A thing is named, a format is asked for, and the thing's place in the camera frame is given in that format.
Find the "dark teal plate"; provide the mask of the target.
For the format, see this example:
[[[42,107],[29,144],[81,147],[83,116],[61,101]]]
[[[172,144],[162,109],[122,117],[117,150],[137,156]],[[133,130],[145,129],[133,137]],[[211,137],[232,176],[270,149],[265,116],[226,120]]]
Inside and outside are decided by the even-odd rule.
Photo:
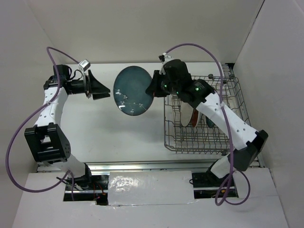
[[[206,124],[208,128],[213,128],[215,126],[215,124],[208,117],[206,117]]]

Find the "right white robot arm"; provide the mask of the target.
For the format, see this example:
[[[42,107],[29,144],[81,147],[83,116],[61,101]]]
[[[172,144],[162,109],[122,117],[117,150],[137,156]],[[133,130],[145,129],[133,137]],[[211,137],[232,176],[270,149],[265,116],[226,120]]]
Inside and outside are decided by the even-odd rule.
[[[153,73],[146,93],[152,97],[176,95],[208,117],[228,138],[230,153],[209,168],[208,183],[218,186],[234,170],[246,171],[262,151],[268,133],[258,131],[235,114],[218,92],[203,79],[192,79],[185,62],[161,55],[162,67]]]

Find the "red plate blue flower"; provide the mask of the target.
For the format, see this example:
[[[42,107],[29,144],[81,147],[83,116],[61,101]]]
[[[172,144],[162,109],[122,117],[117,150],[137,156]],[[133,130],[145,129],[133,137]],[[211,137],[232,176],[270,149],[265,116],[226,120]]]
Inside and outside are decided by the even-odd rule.
[[[197,125],[200,122],[200,119],[201,119],[201,113],[198,110],[194,109],[194,112],[192,114],[191,121],[190,121],[191,126],[192,127],[197,127]]]

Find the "teal plate white flowers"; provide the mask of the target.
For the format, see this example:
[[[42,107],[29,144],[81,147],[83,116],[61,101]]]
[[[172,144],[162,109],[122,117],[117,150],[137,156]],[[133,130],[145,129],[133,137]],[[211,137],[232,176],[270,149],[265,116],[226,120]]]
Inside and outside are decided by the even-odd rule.
[[[117,75],[113,87],[114,101],[118,109],[129,116],[145,113],[153,102],[153,97],[145,92],[151,82],[152,78],[144,68],[124,68]]]

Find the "cream plate tree pattern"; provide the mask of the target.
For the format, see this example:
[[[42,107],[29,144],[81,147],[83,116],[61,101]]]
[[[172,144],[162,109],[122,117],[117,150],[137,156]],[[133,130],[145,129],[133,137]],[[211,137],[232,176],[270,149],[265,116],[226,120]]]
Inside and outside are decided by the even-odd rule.
[[[186,127],[190,122],[193,115],[193,107],[190,104],[181,101],[180,106],[180,123],[183,127]]]

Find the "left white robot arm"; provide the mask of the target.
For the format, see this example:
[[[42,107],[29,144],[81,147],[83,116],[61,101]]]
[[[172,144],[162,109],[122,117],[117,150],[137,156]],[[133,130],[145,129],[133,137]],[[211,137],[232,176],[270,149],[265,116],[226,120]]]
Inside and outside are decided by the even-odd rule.
[[[24,132],[33,158],[46,166],[55,166],[63,172],[71,171],[70,180],[87,190],[93,186],[94,178],[88,165],[72,155],[71,145],[60,128],[61,116],[69,95],[85,94],[87,98],[98,100],[110,97],[110,89],[100,83],[90,70],[82,73],[82,79],[71,78],[71,68],[67,65],[53,67],[54,75],[44,84],[44,105],[34,126]]]

